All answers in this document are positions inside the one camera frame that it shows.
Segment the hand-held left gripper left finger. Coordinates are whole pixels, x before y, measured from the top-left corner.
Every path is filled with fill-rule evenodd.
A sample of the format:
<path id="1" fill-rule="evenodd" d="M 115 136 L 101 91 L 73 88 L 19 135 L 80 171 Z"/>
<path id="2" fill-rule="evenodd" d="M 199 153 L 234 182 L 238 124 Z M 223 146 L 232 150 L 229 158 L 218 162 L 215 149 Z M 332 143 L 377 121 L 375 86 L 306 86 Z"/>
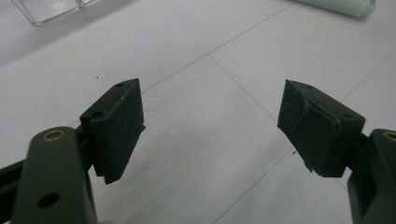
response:
<path id="1" fill-rule="evenodd" d="M 89 170 L 118 181 L 140 134 L 144 113 L 137 78 L 111 87 L 81 116 L 80 125 L 54 127 L 30 142 L 19 175 L 10 224 L 98 224 Z"/>

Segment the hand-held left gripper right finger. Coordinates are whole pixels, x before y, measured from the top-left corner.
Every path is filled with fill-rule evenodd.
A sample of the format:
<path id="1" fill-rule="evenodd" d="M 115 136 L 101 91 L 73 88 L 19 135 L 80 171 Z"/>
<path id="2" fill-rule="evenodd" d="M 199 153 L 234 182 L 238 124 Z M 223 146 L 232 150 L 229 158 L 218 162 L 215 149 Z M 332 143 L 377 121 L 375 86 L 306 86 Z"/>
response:
<path id="1" fill-rule="evenodd" d="M 362 133 L 365 118 L 317 88 L 285 82 L 277 127 L 305 167 L 322 177 L 351 171 L 353 224 L 396 224 L 396 132 Z"/>

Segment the pale green tube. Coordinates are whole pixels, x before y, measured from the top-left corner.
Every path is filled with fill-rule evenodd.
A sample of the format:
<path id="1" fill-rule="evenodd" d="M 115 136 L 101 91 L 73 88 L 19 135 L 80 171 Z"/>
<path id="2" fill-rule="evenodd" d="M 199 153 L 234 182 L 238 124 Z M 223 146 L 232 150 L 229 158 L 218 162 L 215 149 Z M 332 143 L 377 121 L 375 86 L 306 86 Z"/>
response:
<path id="1" fill-rule="evenodd" d="M 324 8 L 353 18 L 370 16 L 376 5 L 376 0 L 296 0 L 310 6 Z"/>

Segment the clear plastic tray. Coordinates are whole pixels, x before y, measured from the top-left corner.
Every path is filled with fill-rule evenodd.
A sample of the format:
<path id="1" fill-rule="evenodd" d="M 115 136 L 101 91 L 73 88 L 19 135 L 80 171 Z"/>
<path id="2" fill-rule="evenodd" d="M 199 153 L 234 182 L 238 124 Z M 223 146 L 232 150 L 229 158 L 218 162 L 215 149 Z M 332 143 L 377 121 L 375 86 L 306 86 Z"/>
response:
<path id="1" fill-rule="evenodd" d="M 57 21 L 104 1 L 105 0 L 11 0 L 22 15 L 35 26 Z"/>

